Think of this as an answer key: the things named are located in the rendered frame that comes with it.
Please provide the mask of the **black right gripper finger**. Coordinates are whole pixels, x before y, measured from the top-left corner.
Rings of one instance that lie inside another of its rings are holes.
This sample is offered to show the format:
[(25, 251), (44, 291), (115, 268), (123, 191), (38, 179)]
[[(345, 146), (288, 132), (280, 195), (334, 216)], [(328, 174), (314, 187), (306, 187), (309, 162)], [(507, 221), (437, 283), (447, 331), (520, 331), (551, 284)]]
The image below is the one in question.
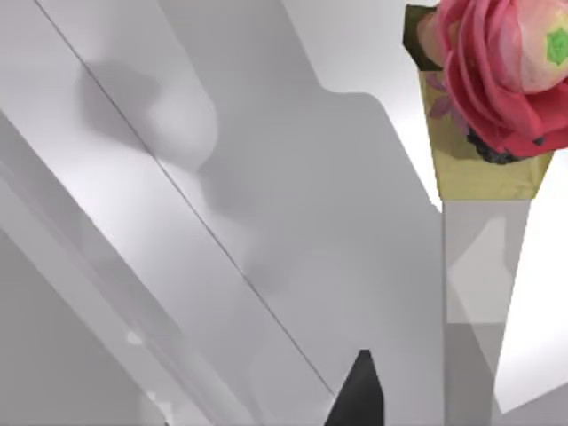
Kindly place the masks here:
[(370, 350), (361, 350), (323, 426), (384, 426), (384, 394)]

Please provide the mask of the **pink flower in yellow pot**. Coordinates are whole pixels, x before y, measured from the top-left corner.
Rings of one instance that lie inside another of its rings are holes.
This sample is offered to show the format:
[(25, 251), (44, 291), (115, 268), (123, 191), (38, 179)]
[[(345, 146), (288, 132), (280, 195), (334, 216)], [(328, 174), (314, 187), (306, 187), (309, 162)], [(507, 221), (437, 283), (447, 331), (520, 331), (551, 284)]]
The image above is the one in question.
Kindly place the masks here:
[(443, 201), (531, 200), (568, 148), (568, 0), (408, 4)]

